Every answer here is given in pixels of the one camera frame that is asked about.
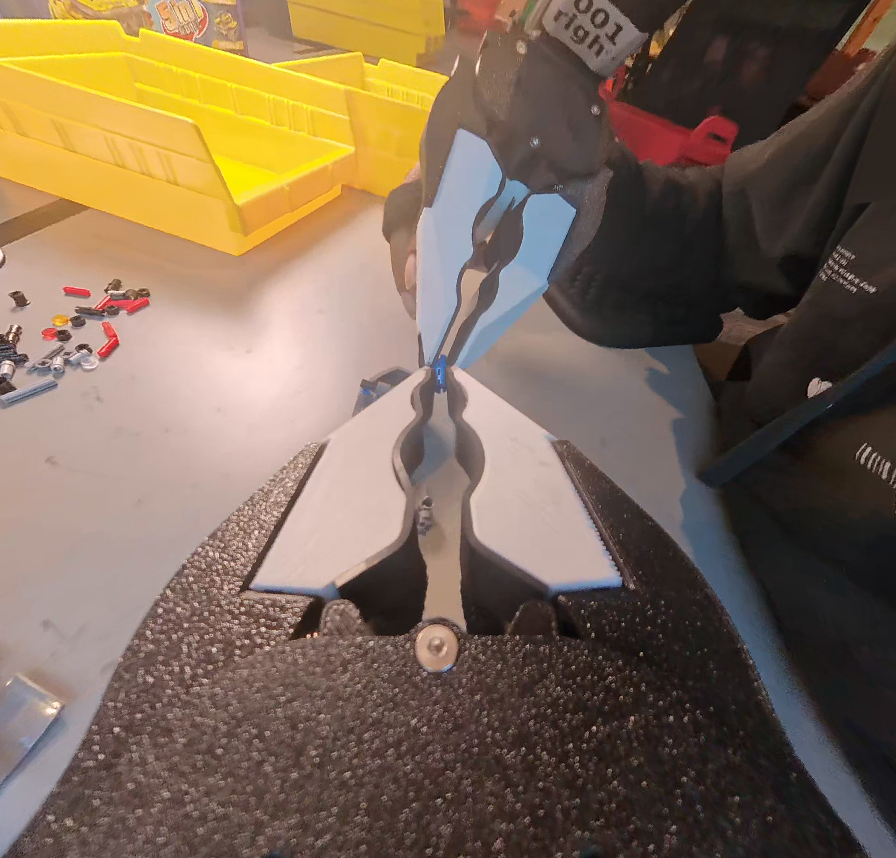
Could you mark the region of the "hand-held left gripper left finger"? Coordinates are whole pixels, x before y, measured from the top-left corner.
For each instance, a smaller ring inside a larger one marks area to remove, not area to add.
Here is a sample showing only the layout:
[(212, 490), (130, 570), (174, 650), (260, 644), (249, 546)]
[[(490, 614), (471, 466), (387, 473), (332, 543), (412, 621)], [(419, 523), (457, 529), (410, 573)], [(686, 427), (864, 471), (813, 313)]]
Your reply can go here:
[(419, 369), (323, 441), (250, 590), (336, 599), (409, 540), (434, 388), (433, 369)]

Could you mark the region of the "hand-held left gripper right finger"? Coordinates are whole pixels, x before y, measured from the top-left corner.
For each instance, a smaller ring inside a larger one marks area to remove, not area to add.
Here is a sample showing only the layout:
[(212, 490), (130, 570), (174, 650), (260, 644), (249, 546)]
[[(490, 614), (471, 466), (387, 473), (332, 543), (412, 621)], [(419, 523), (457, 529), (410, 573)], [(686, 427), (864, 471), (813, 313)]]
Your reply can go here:
[(448, 398), (474, 549), (548, 597), (621, 587), (554, 436), (466, 371), (449, 369)]

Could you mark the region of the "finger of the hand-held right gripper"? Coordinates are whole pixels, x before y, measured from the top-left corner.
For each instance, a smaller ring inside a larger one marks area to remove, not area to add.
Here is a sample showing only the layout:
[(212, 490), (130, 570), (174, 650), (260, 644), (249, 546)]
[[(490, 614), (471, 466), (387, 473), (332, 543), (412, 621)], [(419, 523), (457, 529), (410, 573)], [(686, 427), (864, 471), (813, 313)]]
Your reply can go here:
[(434, 367), (460, 305), (462, 270), (474, 231), (507, 184), (487, 141), (458, 129), (417, 229), (417, 321), (426, 366)]
[(448, 353), (467, 368), (546, 291), (547, 279), (576, 216), (561, 194), (531, 194), (506, 211), (485, 249), (487, 272)]

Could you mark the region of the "grey toy eye module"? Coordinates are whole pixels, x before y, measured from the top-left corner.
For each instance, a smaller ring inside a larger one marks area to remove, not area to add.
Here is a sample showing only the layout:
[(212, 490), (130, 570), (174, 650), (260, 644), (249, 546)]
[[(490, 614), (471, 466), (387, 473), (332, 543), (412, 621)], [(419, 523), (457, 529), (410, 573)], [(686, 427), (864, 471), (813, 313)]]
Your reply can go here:
[(411, 376), (411, 372), (401, 367), (392, 367), (377, 374), (372, 379), (364, 379), (360, 382), (357, 399), (353, 407), (352, 416), (364, 411), (374, 404), (380, 397), (387, 394)]

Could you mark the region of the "pile of small toy pieces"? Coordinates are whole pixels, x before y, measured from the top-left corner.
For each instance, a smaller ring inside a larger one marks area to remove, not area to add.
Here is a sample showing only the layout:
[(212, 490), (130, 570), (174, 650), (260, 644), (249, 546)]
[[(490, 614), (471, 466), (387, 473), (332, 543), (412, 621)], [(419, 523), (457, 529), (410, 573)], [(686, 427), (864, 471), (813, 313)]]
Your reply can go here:
[(31, 300), (22, 291), (8, 294), (13, 317), (2, 321), (1, 404), (9, 409), (55, 391), (66, 376), (98, 370), (119, 349), (125, 320), (151, 306), (149, 287), (126, 288), (114, 278), (102, 292), (65, 285), (71, 302), (37, 328), (25, 319)]

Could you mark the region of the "yellow plastic bin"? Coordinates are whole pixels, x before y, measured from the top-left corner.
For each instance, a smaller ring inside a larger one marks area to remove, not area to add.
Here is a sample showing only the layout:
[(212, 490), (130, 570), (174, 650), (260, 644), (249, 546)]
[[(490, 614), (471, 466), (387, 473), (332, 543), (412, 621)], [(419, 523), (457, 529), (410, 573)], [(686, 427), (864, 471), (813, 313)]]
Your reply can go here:
[(355, 148), (351, 188), (386, 197), (406, 180), (419, 162), (421, 137), (447, 76), (387, 58), (374, 64), (359, 52), (275, 67), (342, 88)]
[(292, 33), (364, 56), (417, 67), (442, 49), (442, 0), (286, 0)]
[(342, 86), (112, 21), (3, 20), (2, 177), (233, 256), (357, 172)]

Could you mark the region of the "grey desk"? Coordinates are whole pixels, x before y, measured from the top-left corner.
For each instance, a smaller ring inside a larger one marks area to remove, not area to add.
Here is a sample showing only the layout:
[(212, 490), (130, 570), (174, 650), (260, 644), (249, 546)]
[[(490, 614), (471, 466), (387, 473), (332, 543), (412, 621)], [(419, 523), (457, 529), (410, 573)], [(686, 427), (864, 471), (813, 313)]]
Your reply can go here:
[[(95, 371), (2, 410), (2, 684), (25, 673), (65, 706), (2, 788), (6, 852), (84, 736), (119, 656), (185, 558), (308, 442), (341, 425), (360, 380), (417, 358), (381, 235), (347, 190), (240, 258), (2, 181), (2, 329), (40, 333), (108, 281), (148, 287)], [(614, 351), (543, 302), (471, 368), (573, 442), (694, 559), (747, 643), (796, 752), (873, 856), (893, 856), (787, 666), (695, 468), (710, 391), (689, 347)]]

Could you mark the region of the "red plastic tool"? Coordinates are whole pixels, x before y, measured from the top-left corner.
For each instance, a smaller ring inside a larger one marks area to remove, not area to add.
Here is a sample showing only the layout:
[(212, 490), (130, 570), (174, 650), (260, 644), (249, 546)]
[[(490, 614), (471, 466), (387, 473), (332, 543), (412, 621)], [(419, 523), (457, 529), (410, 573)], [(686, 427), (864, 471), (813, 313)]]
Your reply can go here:
[(599, 88), (617, 140), (639, 161), (658, 166), (711, 167), (723, 164), (738, 136), (738, 124), (711, 115), (694, 129), (680, 126), (619, 100), (626, 80), (620, 66)]

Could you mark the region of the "person in black hoodie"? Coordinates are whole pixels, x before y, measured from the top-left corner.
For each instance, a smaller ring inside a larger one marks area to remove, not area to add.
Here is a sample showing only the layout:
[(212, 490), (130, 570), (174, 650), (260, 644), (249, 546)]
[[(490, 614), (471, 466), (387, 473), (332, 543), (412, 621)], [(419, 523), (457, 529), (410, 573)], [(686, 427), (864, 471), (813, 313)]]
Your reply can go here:
[(788, 649), (894, 826), (894, 46), (733, 156), (724, 307), (788, 320), (721, 387), (712, 471)]

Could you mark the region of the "grey toy plate assembly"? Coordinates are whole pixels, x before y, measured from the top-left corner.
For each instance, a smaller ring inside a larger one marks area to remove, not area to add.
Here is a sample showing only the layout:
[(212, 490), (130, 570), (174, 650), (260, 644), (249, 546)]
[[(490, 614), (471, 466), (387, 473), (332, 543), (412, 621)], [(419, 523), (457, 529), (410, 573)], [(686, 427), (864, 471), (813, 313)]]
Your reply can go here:
[(1, 785), (17, 771), (50, 729), (65, 702), (24, 674), (1, 693)]

